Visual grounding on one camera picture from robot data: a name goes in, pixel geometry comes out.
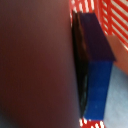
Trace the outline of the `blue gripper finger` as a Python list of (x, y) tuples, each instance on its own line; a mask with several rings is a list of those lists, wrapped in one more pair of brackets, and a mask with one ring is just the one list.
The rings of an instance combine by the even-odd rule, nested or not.
[(94, 13), (73, 13), (72, 36), (80, 117), (102, 120), (116, 58)]

